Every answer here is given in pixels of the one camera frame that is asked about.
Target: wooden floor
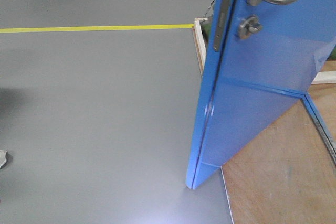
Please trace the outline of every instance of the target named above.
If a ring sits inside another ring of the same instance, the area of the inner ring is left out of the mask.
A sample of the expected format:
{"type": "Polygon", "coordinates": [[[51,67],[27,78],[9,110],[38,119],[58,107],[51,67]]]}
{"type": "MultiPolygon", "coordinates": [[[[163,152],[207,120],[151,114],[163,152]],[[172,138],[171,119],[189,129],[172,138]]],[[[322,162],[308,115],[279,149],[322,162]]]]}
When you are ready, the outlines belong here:
{"type": "MultiPolygon", "coordinates": [[[[325,71],[335,71],[329,61],[325,71]]],[[[309,90],[336,138],[336,84],[309,90]]],[[[302,102],[223,166],[235,224],[336,223],[336,167],[302,102]]]]}

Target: door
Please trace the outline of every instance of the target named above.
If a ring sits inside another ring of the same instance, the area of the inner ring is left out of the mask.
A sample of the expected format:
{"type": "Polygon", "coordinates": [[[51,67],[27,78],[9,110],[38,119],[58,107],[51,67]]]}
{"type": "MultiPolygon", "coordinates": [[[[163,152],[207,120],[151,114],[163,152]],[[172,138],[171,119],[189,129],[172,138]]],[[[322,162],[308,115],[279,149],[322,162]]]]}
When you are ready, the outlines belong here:
{"type": "Polygon", "coordinates": [[[307,91],[336,0],[216,0],[186,184],[195,189],[307,91]]]}

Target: thumb turn lock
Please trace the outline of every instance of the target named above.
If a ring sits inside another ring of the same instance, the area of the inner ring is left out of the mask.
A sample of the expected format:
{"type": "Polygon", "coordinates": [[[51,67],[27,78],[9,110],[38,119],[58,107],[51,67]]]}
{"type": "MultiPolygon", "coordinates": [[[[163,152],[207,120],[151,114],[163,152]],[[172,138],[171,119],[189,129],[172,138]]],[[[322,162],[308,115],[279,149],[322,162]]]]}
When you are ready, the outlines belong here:
{"type": "Polygon", "coordinates": [[[252,34],[260,32],[262,28],[262,24],[259,23],[259,18],[256,15],[252,15],[240,22],[238,36],[240,39],[247,39],[252,34]]]}

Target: metal chain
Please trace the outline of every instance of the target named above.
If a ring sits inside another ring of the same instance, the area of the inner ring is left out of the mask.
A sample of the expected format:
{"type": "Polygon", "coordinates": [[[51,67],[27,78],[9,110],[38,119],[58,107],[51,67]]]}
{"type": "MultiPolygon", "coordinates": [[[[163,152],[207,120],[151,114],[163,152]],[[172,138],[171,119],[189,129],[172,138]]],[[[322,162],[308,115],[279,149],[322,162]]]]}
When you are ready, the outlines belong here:
{"type": "Polygon", "coordinates": [[[206,15],[209,13],[209,11],[211,10],[211,8],[213,7],[214,3],[215,3],[216,0],[212,0],[212,2],[210,3],[210,6],[208,8],[208,10],[206,10],[206,13],[204,14],[203,18],[206,17],[206,15]]]}

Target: yellow floor tape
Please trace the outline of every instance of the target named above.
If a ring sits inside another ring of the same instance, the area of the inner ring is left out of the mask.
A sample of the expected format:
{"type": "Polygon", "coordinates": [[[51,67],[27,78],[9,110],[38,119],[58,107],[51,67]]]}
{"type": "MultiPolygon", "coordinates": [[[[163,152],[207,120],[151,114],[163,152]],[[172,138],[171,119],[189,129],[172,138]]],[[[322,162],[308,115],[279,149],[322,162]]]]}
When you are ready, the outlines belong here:
{"type": "Polygon", "coordinates": [[[123,31],[123,30],[183,29],[183,28],[192,28],[193,26],[194,24],[0,28],[0,34],[35,33],[41,31],[123,31]]]}

